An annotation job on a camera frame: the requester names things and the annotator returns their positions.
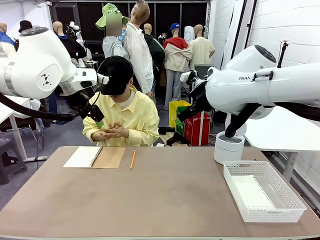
logo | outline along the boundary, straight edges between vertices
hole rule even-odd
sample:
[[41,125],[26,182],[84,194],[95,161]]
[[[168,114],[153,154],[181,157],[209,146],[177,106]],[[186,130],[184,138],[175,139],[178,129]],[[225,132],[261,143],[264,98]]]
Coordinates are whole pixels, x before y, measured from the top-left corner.
[[51,85],[51,83],[48,82],[48,77],[49,77],[49,76],[50,76],[50,75],[46,75],[46,74],[42,74],[42,75],[41,75],[41,78],[44,78],[44,84],[43,84],[42,86],[47,85],[47,84],[50,84],[50,85]]
[[250,77],[249,76],[245,76],[245,77],[239,77],[239,80],[250,80]]

hand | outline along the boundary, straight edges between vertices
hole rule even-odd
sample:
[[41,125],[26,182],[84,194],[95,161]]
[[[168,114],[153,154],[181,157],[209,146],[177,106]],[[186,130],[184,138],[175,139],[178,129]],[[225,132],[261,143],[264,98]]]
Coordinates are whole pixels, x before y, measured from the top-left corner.
[[103,129],[106,136],[109,138],[129,138],[129,130],[124,128],[120,122],[116,122],[113,124],[109,124],[109,129]]
[[151,99],[154,99],[154,94],[151,91],[146,93],[145,95],[147,95]]
[[91,134],[91,138],[94,142],[101,142],[110,139],[111,137],[107,135],[104,131],[99,130]]

white plastic tray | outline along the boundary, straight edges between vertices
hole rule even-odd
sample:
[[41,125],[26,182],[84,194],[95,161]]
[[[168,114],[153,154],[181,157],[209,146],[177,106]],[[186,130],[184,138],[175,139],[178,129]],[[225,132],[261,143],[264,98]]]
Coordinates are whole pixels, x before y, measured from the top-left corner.
[[296,223],[307,209],[267,161],[227,161],[223,175],[245,222]]

green hat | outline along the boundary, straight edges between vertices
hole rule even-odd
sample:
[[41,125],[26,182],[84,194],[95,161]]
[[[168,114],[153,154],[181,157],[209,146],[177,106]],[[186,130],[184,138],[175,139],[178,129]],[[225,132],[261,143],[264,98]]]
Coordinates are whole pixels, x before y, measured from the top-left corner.
[[[102,8],[102,17],[95,23],[95,26],[100,30],[105,30],[106,27],[106,14],[120,14],[121,12],[118,8],[112,3],[107,3]],[[122,24],[126,25],[128,23],[128,19],[125,16],[122,16]]]

pencil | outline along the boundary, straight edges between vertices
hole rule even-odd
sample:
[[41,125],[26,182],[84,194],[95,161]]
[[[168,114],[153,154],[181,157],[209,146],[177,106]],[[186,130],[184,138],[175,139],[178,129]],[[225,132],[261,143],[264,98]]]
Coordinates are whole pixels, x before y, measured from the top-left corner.
[[132,156],[132,161],[131,161],[130,169],[132,169],[132,167],[134,166],[135,157],[136,157],[136,150],[134,150],[134,152],[133,152],[133,156]]

